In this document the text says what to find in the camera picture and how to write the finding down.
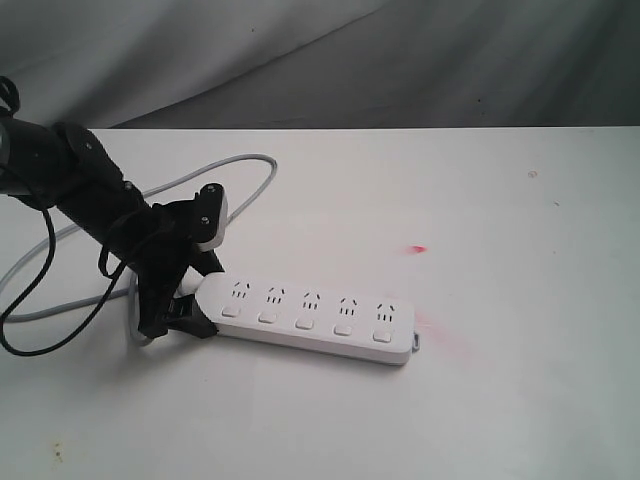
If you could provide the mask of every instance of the red stain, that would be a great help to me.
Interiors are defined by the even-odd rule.
[[[416,327],[421,333],[439,348],[458,360],[468,364],[471,362],[471,348],[461,338],[455,336],[447,328],[438,325],[421,312],[416,312]]]
[[[422,245],[411,245],[407,247],[407,253],[411,255],[417,255],[418,253],[424,253],[428,250],[427,247],[423,247]]]

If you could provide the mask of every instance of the electrical outlet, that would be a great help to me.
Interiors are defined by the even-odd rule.
[[[402,300],[229,273],[207,275],[195,296],[220,336],[395,365],[416,345],[415,312]]]

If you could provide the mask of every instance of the gray backdrop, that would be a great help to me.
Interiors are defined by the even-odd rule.
[[[21,117],[90,127],[640,124],[632,0],[0,0]]]

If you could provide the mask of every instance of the white tabletop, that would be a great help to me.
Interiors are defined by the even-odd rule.
[[[136,350],[114,301],[59,352],[0,353],[3,479],[640,476],[639,128],[97,134],[141,189],[273,155],[226,269],[406,298],[422,349],[402,368],[178,333]],[[267,171],[159,201],[218,181],[233,207]],[[0,218],[5,271],[44,227],[9,198]],[[61,242],[23,310],[103,290],[98,251]],[[7,333],[45,346],[83,314]]]

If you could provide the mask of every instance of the metal arm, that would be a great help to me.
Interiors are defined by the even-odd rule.
[[[223,271],[213,248],[222,241],[226,197],[219,184],[207,184],[193,200],[150,206],[109,158],[89,130],[59,123],[45,128],[16,120],[19,97],[13,83],[0,77],[0,164],[27,179],[47,208],[58,207],[102,246],[99,268],[111,252],[138,274],[140,322],[149,338],[169,329],[200,338],[216,326],[193,315],[193,296],[173,298],[187,268],[202,275]],[[23,184],[0,169],[0,194],[35,208]]]

